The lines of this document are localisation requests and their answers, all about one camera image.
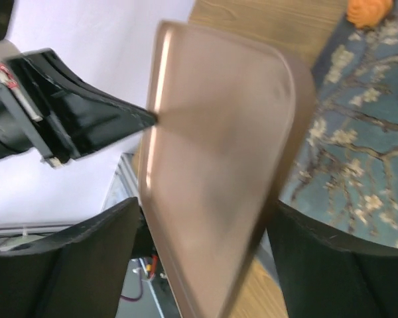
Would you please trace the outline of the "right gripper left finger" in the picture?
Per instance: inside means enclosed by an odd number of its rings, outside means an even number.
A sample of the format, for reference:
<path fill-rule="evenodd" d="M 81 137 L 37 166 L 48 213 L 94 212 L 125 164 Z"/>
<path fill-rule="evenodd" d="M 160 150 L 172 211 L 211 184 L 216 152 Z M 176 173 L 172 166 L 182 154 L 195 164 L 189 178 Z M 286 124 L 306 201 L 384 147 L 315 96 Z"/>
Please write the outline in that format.
<path fill-rule="evenodd" d="M 0 250 L 0 317 L 115 317 L 139 216 L 131 197 L 60 232 Z"/>

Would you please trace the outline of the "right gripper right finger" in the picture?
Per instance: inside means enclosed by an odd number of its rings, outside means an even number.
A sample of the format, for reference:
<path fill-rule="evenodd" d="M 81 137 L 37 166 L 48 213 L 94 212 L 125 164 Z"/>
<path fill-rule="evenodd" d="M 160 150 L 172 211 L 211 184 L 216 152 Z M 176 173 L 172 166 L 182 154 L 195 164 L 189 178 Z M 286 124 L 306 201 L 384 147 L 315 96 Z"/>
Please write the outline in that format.
<path fill-rule="evenodd" d="M 289 317 L 398 317 L 398 248 L 279 202 L 267 226 Z"/>

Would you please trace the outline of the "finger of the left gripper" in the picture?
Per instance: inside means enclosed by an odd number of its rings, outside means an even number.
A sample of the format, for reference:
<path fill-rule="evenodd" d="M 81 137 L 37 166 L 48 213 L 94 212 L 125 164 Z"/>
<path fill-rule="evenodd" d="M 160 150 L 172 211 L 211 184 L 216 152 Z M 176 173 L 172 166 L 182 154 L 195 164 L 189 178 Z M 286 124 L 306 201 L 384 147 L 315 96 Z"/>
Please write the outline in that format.
<path fill-rule="evenodd" d="M 29 74 L 74 159 L 157 123 L 154 113 L 84 82 L 53 50 L 30 54 Z"/>

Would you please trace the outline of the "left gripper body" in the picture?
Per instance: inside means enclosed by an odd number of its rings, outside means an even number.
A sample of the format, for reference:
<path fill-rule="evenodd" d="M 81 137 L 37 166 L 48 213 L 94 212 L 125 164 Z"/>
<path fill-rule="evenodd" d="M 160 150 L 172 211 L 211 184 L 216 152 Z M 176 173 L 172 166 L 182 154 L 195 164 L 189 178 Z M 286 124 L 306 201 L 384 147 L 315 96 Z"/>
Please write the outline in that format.
<path fill-rule="evenodd" d="M 40 100 L 40 87 L 31 78 L 17 78 L 7 60 L 24 60 L 17 48 L 0 48 L 0 160 L 36 148 L 51 166 L 67 163 L 70 149 L 58 129 L 46 120 L 52 114 Z"/>

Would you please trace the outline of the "brown tin lid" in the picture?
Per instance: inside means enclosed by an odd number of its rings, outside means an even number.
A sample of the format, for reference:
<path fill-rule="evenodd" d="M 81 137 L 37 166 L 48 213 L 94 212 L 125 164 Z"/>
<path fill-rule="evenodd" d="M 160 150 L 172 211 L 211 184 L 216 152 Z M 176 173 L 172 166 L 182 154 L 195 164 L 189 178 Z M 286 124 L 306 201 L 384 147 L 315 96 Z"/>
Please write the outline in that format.
<path fill-rule="evenodd" d="M 142 138 L 139 193 L 183 317 L 227 317 L 315 106 L 295 55 L 163 21 Z"/>

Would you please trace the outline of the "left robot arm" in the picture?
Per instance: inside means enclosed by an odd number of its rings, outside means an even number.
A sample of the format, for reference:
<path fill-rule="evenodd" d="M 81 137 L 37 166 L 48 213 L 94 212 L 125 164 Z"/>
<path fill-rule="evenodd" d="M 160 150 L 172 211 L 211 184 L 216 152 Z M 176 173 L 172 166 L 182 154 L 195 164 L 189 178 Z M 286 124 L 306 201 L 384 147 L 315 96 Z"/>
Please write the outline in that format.
<path fill-rule="evenodd" d="M 79 78 L 52 49 L 9 40 L 13 1 L 0 1 L 0 160 L 36 149 L 53 168 L 157 123 L 157 116 Z"/>

